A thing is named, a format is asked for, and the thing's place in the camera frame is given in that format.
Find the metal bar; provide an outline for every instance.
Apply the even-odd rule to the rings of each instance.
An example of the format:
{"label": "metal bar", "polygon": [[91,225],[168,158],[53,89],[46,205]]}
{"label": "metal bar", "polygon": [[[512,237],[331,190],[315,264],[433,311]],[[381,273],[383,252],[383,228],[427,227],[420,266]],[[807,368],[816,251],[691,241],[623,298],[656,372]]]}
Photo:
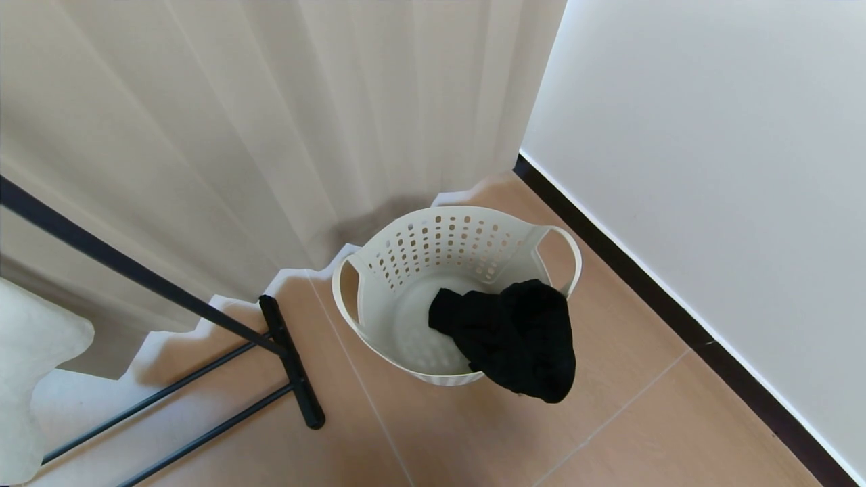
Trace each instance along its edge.
{"label": "metal bar", "polygon": [[280,305],[273,297],[262,295],[259,296],[259,307],[262,308],[262,314],[274,341],[288,351],[288,354],[280,357],[280,361],[283,368],[286,369],[288,381],[296,386],[294,395],[298,398],[301,415],[303,415],[307,426],[318,430],[325,425],[325,412],[322,410],[319,400],[316,399],[313,386],[310,384],[307,372],[301,363],[301,356],[298,354],[297,348],[294,347],[292,337],[288,334],[286,322],[280,312]]}
{"label": "metal bar", "polygon": [[[264,336],[266,338],[270,337],[270,332],[267,332],[266,334],[264,334]],[[159,391],[158,393],[155,393],[152,396],[148,397],[147,399],[142,400],[137,405],[130,407],[129,409],[125,410],[124,412],[121,412],[120,414],[114,416],[113,418],[102,423],[101,425],[98,425],[95,428],[93,428],[92,430],[82,434],[78,438],[73,439],[72,441],[66,443],[65,445],[62,445],[62,446],[55,448],[54,450],[52,450],[48,454],[46,454],[45,457],[42,458],[42,464],[45,465],[46,463],[50,462],[51,460],[54,460],[55,458],[60,457],[60,455],[66,453],[67,451],[70,451],[73,448],[75,448],[76,446],[81,445],[82,443],[88,441],[89,439],[93,438],[94,436],[104,432],[108,428],[111,428],[112,426],[117,425],[118,423],[124,421],[125,419],[129,418],[130,416],[133,416],[133,414],[140,412],[141,410],[143,410],[146,407],[152,405],[153,403],[161,400],[162,398],[168,396],[169,394],[176,392],[181,387],[186,386],[187,384],[190,384],[193,380],[196,380],[196,379],[202,377],[206,373],[208,373],[208,372],[216,369],[217,367],[220,367],[221,365],[227,363],[229,360],[235,359],[235,357],[238,357],[239,355],[250,350],[254,346],[255,345],[253,343],[245,343],[245,344],[241,345],[240,347],[235,348],[234,350],[228,352],[227,354],[223,355],[222,357],[212,361],[211,363],[205,365],[204,367],[201,367],[198,370],[196,370],[196,371],[190,373],[189,375],[183,377],[182,379],[176,381],[175,383],[173,383],[170,386],[166,387],[165,389]]]}
{"label": "metal bar", "polygon": [[232,416],[229,420],[227,420],[226,422],[217,426],[216,428],[210,430],[209,432],[206,432],[204,435],[198,437],[192,443],[189,443],[187,446],[184,446],[180,450],[175,451],[174,453],[172,453],[168,457],[165,457],[162,460],[159,460],[156,464],[153,464],[150,467],[148,467],[147,469],[141,471],[138,475],[129,478],[123,484],[120,484],[119,487],[131,487],[135,484],[138,484],[142,480],[145,480],[146,478],[153,475],[154,473],[161,471],[162,469],[164,469],[168,465],[174,463],[175,461],[177,461],[178,459],[180,459],[184,455],[196,450],[199,446],[204,445],[205,443],[211,441],[213,438],[216,438],[217,436],[225,433],[232,426],[237,425],[241,421],[244,421],[246,418],[248,418],[248,417],[252,416],[253,414],[255,414],[256,412],[260,411],[263,407],[274,402],[275,400],[279,399],[280,397],[286,395],[293,388],[294,388],[294,384],[286,384],[285,386],[277,389],[276,391],[271,393],[268,397],[260,400],[259,402],[248,407],[247,409],[244,409],[243,411],[239,412],[235,416]]}
{"label": "metal bar", "polygon": [[130,257],[99,240],[90,232],[54,211],[48,205],[35,198],[25,190],[0,176],[0,204],[6,206],[20,217],[50,233],[62,242],[83,252],[93,260],[109,269],[148,288],[177,305],[189,309],[196,315],[252,341],[259,347],[267,349],[280,357],[286,356],[286,348],[262,337],[252,328],[248,328],[222,311],[210,306],[179,286],[153,272],[147,267],[135,262]]}

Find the tile floor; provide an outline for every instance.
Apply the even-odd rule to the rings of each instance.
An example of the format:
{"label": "tile floor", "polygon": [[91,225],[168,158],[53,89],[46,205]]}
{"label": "tile floor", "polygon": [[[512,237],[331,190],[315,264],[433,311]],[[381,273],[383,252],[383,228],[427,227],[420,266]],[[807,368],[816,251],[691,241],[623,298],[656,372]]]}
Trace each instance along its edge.
{"label": "tile floor", "polygon": [[[561,220],[513,174],[468,199],[536,224]],[[330,276],[299,271],[277,293],[325,408],[308,430],[291,395],[146,485],[715,486],[818,485],[742,401],[581,243],[570,300],[578,376],[551,406],[489,380],[437,387],[389,366],[342,321]],[[565,242],[541,255],[554,285],[573,264]],[[357,277],[344,275],[344,287]],[[255,305],[227,313],[263,330]],[[239,341],[203,324],[148,337],[118,381],[54,371],[34,395],[49,446],[99,423]],[[116,431],[59,458],[29,485],[115,485],[284,381],[252,350]]]}

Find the black baseboard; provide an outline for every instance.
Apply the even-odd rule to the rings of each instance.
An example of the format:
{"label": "black baseboard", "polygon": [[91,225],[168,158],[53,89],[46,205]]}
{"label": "black baseboard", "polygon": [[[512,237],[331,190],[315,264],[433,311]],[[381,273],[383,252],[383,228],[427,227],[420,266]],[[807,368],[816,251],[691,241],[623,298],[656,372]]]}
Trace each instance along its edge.
{"label": "black baseboard", "polygon": [[818,482],[856,487],[854,479],[788,410],[522,155],[514,172],[752,408]]}

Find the basket handle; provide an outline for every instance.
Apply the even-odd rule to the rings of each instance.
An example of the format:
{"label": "basket handle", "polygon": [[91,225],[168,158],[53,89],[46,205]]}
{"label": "basket handle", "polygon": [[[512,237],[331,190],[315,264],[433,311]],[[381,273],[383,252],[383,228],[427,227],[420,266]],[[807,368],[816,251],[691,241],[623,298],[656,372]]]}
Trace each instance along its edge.
{"label": "basket handle", "polygon": [[343,267],[346,266],[346,263],[350,262],[357,271],[359,268],[359,266],[356,264],[357,261],[358,258],[354,254],[349,254],[348,256],[346,256],[345,259],[343,259],[343,262],[339,263],[337,269],[335,269],[333,272],[333,277],[331,278],[331,291],[333,292],[333,300],[337,303],[337,309],[339,309],[339,313],[343,315],[343,319],[346,320],[347,323],[349,323],[349,326],[352,327],[352,330],[354,330],[354,332],[358,334],[358,336],[363,338],[364,335],[361,333],[358,322],[355,321],[354,318],[352,318],[352,315],[349,314],[349,310],[346,309],[346,303],[343,302],[343,289],[340,287],[340,278],[343,276]]}
{"label": "basket handle", "polygon": [[[547,231],[555,231],[559,233],[565,239],[565,241],[568,242],[569,247],[572,248],[572,254],[574,254],[574,276],[568,284],[566,284],[565,286],[563,286],[562,289],[559,290],[559,292],[562,293],[562,295],[565,296],[566,299],[568,299],[572,296],[574,288],[578,285],[580,271],[581,269],[583,269],[583,259],[580,257],[580,248],[578,247],[578,243],[574,241],[574,237],[572,237],[571,233],[562,230],[556,225],[545,225],[543,228],[545,228]],[[542,235],[541,239],[539,239],[539,243],[541,243],[541,240],[543,239],[544,235]]]}

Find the basket bottom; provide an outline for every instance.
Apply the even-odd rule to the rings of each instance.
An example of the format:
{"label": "basket bottom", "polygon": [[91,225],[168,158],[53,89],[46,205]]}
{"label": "basket bottom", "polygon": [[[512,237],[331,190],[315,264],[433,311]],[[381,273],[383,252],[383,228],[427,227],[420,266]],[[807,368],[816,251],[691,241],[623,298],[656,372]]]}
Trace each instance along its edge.
{"label": "basket bottom", "polygon": [[460,294],[491,292],[483,282],[449,272],[431,274],[411,284],[394,306],[394,358],[410,370],[430,375],[471,373],[469,361],[454,341],[428,325],[430,304],[442,288]]}

